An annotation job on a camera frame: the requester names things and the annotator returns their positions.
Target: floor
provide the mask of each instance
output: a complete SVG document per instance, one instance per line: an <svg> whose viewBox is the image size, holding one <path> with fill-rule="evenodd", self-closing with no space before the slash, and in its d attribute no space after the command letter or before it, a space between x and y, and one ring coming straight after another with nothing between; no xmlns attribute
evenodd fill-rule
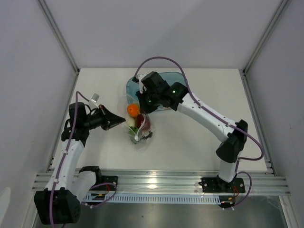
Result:
<svg viewBox="0 0 304 228"><path fill-rule="evenodd" d="M35 228L49 228L36 219ZM222 211L216 205L108 203L82 208L80 220L65 228L287 228L278 197L249 197Z"/></svg>

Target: gray wall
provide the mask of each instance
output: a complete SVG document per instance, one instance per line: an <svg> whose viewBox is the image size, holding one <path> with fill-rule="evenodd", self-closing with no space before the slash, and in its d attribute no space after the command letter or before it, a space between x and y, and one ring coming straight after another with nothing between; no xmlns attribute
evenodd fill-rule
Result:
<svg viewBox="0 0 304 228"><path fill-rule="evenodd" d="M36 1L0 1L0 191L12 190L2 228L23 224L73 80Z"/></svg>
<svg viewBox="0 0 304 228"><path fill-rule="evenodd" d="M303 0L291 1L251 68L249 82L275 168L287 177L299 215L304 218Z"/></svg>
<svg viewBox="0 0 304 228"><path fill-rule="evenodd" d="M80 67L204 68L243 68L280 1L47 0Z"/></svg>

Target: orange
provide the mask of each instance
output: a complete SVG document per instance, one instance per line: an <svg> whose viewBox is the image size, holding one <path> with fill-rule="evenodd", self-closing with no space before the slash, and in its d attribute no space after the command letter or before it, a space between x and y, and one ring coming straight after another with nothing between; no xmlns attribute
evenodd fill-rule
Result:
<svg viewBox="0 0 304 228"><path fill-rule="evenodd" d="M135 118L139 115L139 107L137 104L130 104L127 107L127 112L131 117Z"/></svg>

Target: white tabletop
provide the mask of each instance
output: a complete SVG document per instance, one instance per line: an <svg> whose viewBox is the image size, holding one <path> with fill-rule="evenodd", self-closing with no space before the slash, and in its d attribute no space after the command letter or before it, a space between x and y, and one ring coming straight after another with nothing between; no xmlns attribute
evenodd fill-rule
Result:
<svg viewBox="0 0 304 228"><path fill-rule="evenodd" d="M99 104L111 112L123 115L126 82L134 75L135 68L83 68L75 91L90 98L100 95ZM178 71L175 68L143 68L140 73L151 71ZM192 91L219 113L248 123L248 133L257 139L247 98L237 69L184 69ZM151 143L138 150L122 126L109 131L101 128L90 131L77 167L97 165L102 169L123 170L176 170L217 171L220 159L216 149L220 141L206 128L188 116L173 110L149 114L155 128ZM61 150L58 144L55 166ZM250 139L241 156L258 157L260 150ZM239 171L266 171L264 160L241 161Z"/></svg>

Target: purple cable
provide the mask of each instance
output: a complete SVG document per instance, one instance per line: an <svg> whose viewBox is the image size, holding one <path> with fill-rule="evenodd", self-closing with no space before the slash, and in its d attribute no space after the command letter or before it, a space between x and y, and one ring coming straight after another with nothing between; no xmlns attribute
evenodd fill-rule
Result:
<svg viewBox="0 0 304 228"><path fill-rule="evenodd" d="M238 202L237 204L235 204L233 207L239 206L241 203L243 203L245 201L245 199L249 196L250 192L251 192L252 178L251 178L250 174L248 172L245 172L245 171L241 171L238 174L240 174L240 173L244 173L244 174L246 174L249 177L249 181L250 181L249 188L248 188L246 196L240 202Z"/></svg>
<svg viewBox="0 0 304 228"><path fill-rule="evenodd" d="M72 130L71 130L71 134L70 134L70 137L69 137L69 139L67 141L67 145L66 145L66 151L68 151L68 149L70 147L72 137L73 137L73 134L74 134L74 131L75 131L76 118L77 118L77 108L78 108L78 95L81 95L87 102L89 102L89 100L87 98L85 98L79 91L76 91L75 114L74 114L74 120L73 120L73 126L72 126ZM61 160L60 160L55 179L59 178L60 170L61 170L63 162L66 158L66 155L67 154L64 153ZM53 218L53 198L54 198L54 192L55 192L56 185L57 185L57 182L53 182L53 187L52 187L52 191L51 191L51 195L50 195L50 199L49 199L49 220L50 220L52 228L55 228L54 218Z"/></svg>
<svg viewBox="0 0 304 228"><path fill-rule="evenodd" d="M237 160L237 164L236 164L236 172L238 171L238 165L239 165L239 160L243 159L243 160L248 160L248 161L258 161L260 159L262 159L264 157L264 151L263 151L263 147L262 145L254 138L252 137L250 134L248 134L247 132L243 131L242 129L236 127L236 126L233 126L231 124L229 124L227 121L223 120L222 118L220 118L218 115L216 115L215 113L213 113L212 111L210 111L209 109L207 109L206 107L202 106L200 104L200 102L194 97L194 95L192 94L192 91L190 89L190 86L188 84L188 80L186 78L186 75L185 75L185 72L184 70L181 68L181 66L176 62L174 61L173 59L170 59L170 58L167 58L167 57L162 57L162 56L155 56L155 57L151 57L149 59L146 59L145 61L143 61L140 66L137 68L136 72L135 72L135 75L134 76L137 76L139 70L142 68L142 66L150 61L150 60L153 60L153 59L165 59L165 60L168 60L170 62L173 62L181 71L181 74L185 80L185 83L186 83L186 87L188 89L188 92L189 92L189 95L191 96L191 98L193 99L193 101L198 105L200 106L204 111L206 111L207 113L209 113L210 115L212 115L214 118L216 118L217 120L221 121L223 124L225 125L228 125L229 127L243 133L244 135L246 135L248 138L250 138L252 141L254 141L258 147L261 149L261 155L258 157L258 158L246 158L246 157L239 157L238 160Z"/></svg>
<svg viewBox="0 0 304 228"><path fill-rule="evenodd" d="M110 200L116 195L116 193L117 193L117 186L116 186L115 184L113 184L113 183L102 183L102 184L97 184L97 185L94 185L93 187L91 187L90 190L95 189L95 188L98 188L98 187L100 187L100 186L104 186L104 185L112 185L112 186L114 186L114 187L115 187L115 192L114 192L114 194L113 194L110 198L108 198L107 200L105 200L105 201L103 201L103 202L101 202L101 203L98 203L98 204L96 204L96 205L90 205L90 204L85 203L86 206L92 207L92 208L97 208L97 207L99 207L99 206L105 204L106 202L110 201Z"/></svg>

